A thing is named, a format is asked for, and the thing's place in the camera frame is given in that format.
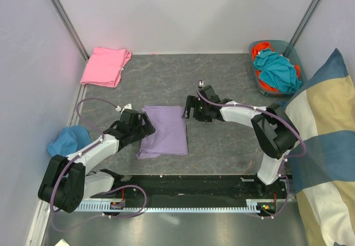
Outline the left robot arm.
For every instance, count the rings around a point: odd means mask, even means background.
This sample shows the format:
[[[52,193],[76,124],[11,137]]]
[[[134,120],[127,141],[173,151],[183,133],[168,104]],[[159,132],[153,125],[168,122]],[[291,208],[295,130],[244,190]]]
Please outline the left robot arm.
[[[147,113],[123,109],[115,121],[93,143],[67,156],[55,155],[49,161],[38,190],[38,198],[52,209],[75,211],[82,200],[99,193],[115,198],[121,183],[108,172],[88,175],[96,165],[124,147],[154,134],[155,128]]]

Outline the purple t shirt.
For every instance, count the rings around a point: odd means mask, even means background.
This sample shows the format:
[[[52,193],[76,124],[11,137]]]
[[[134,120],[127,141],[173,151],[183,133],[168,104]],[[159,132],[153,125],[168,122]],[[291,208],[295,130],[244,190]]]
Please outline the purple t shirt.
[[[188,155],[186,120],[181,106],[144,106],[155,132],[141,140],[138,160],[161,155]]]

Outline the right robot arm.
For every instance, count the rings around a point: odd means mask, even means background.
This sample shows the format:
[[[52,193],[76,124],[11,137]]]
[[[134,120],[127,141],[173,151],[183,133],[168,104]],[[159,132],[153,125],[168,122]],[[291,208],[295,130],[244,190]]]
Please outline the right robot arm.
[[[268,107],[241,104],[232,99],[221,100],[210,85],[199,82],[196,96],[187,96],[183,118],[193,117],[200,122],[238,123],[253,129],[263,159],[254,184],[255,194],[267,198],[274,191],[273,183],[280,177],[279,170],[297,142],[298,130],[277,103]]]

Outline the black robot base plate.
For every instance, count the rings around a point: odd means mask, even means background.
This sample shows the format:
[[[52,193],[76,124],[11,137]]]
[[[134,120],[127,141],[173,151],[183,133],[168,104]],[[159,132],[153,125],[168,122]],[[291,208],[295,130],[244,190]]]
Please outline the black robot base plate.
[[[286,185],[264,185],[255,175],[132,175],[117,176],[113,188],[95,198],[124,198],[126,207],[221,208],[244,207],[248,199],[284,199]]]

